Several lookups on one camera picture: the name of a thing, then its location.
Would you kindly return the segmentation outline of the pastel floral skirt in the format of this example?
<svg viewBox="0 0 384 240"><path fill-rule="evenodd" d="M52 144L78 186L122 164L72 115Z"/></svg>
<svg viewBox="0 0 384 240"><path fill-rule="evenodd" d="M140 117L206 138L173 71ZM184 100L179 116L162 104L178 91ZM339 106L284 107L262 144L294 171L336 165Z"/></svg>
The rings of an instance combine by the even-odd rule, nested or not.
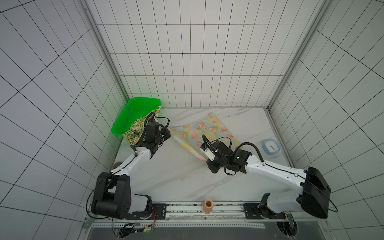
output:
<svg viewBox="0 0 384 240"><path fill-rule="evenodd" d="M203 144L202 135L213 143L221 141L227 146L232 144L232 150L240 145L240 142L214 113L209 113L193 123L170 128L170 132L176 142L201 161L207 160L206 155L200 150Z"/></svg>

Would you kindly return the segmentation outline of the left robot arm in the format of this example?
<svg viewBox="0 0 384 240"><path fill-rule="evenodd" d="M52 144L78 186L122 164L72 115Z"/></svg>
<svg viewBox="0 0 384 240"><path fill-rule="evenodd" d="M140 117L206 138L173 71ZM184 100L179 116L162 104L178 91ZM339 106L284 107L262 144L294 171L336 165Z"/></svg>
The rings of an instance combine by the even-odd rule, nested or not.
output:
<svg viewBox="0 0 384 240"><path fill-rule="evenodd" d="M146 123L139 141L131 146L131 154L111 172L102 172L93 191L91 213L105 218L122 220L129 214L147 218L152 214L152 198L134 194L131 180L134 173L148 162L158 148L171 137L168 125L156 120Z"/></svg>

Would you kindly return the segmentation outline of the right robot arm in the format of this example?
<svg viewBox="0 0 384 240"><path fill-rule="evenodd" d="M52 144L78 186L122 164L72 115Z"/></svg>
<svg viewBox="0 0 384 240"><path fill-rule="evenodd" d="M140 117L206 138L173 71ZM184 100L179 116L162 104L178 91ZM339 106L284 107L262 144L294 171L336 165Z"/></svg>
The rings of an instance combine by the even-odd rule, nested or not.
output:
<svg viewBox="0 0 384 240"><path fill-rule="evenodd" d="M225 174L237 172L264 177L282 186L279 193L265 193L262 200L249 213L258 219L283 219L285 213L305 212L318 219L327 219L331 188L316 168L306 170L282 166L264 160L256 154L242 150L242 143L235 150L221 141L204 141L200 149L207 157L206 164L212 173L224 169Z"/></svg>

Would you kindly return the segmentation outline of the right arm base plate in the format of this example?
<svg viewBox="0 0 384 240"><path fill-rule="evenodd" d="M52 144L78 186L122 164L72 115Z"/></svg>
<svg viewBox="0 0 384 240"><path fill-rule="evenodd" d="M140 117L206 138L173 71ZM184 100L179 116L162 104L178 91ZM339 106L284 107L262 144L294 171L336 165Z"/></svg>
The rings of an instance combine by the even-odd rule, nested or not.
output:
<svg viewBox="0 0 384 240"><path fill-rule="evenodd" d="M245 203L243 204L245 218L247 220L285 220L284 213L276 214L270 211L267 207L260 209L259 203Z"/></svg>

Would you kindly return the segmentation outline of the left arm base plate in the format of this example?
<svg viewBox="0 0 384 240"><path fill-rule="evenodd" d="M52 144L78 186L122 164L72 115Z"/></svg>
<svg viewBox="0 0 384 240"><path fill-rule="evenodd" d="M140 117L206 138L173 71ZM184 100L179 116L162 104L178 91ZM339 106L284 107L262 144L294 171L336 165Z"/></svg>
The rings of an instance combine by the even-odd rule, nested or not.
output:
<svg viewBox="0 0 384 240"><path fill-rule="evenodd" d="M150 204L142 212L129 213L126 220L164 220L167 213L167 204Z"/></svg>

